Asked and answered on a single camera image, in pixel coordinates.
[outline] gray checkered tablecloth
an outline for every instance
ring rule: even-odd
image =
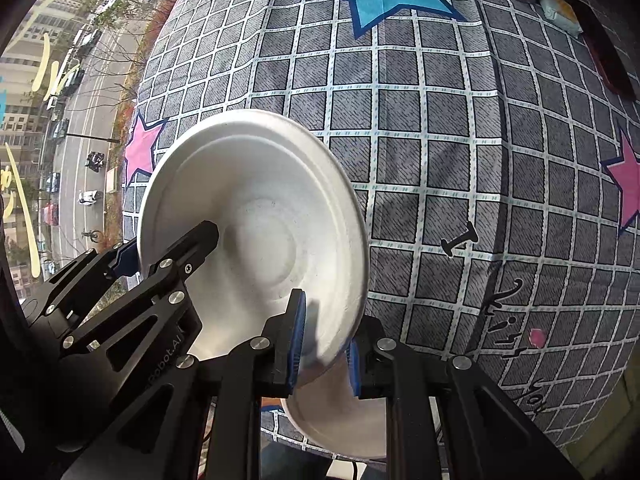
[[[640,104],[612,94],[539,7],[446,1],[466,22],[401,9],[356,40],[341,0],[178,0],[138,111],[168,118],[156,163],[223,110],[313,131],[366,220],[366,312],[419,351],[472,356],[561,446],[598,414],[640,330],[639,232],[618,233],[620,192],[600,166],[620,152],[616,122],[640,148]],[[640,95],[615,26],[585,1]],[[124,190],[126,238],[146,182]],[[479,241],[447,256],[441,238],[468,221]],[[322,452],[281,413],[262,428]]]

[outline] motorcycle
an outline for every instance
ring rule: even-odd
[[[81,191],[78,194],[78,203],[80,205],[93,205],[104,196],[104,193],[98,190]]]
[[[95,171],[95,173],[98,173],[100,168],[104,166],[104,153],[90,152],[84,165],[90,170]]]

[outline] car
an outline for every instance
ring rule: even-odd
[[[42,208],[42,220],[46,225],[56,227],[58,225],[58,204],[49,203]]]
[[[51,173],[44,182],[44,191],[57,193],[60,191],[60,174],[57,171]]]
[[[66,132],[69,130],[69,119],[62,119],[56,127],[53,128],[51,138],[55,140],[63,139],[66,136]]]
[[[96,14],[100,14],[105,10],[109,9],[114,3],[115,3],[115,0],[111,4],[108,4],[108,6],[106,6],[107,4],[104,4],[104,6],[98,7],[98,9],[95,11]],[[79,59],[84,59],[86,56],[88,56],[88,54],[91,52],[94,46],[98,44],[98,41],[100,40],[101,36],[102,36],[102,31],[99,28],[95,29],[90,34],[87,34],[84,38],[82,38],[78,51],[76,52],[76,56],[78,56]]]
[[[52,108],[55,108],[57,104],[58,104],[58,96],[52,95],[49,98],[49,101],[47,102],[47,110],[51,110]]]
[[[62,90],[62,95],[69,97],[73,95],[73,93],[78,90],[80,83],[82,82],[82,78],[86,71],[84,68],[79,68],[67,82],[65,87]]]

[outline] window glass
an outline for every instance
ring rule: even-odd
[[[133,99],[174,3],[37,0],[0,52],[0,125],[28,132],[0,136],[4,248],[22,304],[79,254],[122,240]]]

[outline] white paper bowl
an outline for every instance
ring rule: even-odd
[[[262,110],[210,117],[181,136],[149,181],[138,227],[146,275],[203,220],[220,241],[186,281],[203,323],[190,353],[227,354],[306,293],[299,384],[344,350],[364,309],[368,243],[351,184],[308,130]]]
[[[438,431],[436,400],[429,402]],[[386,399],[353,395],[344,354],[322,376],[296,387],[282,407],[301,433],[328,451],[363,460],[386,456]]]

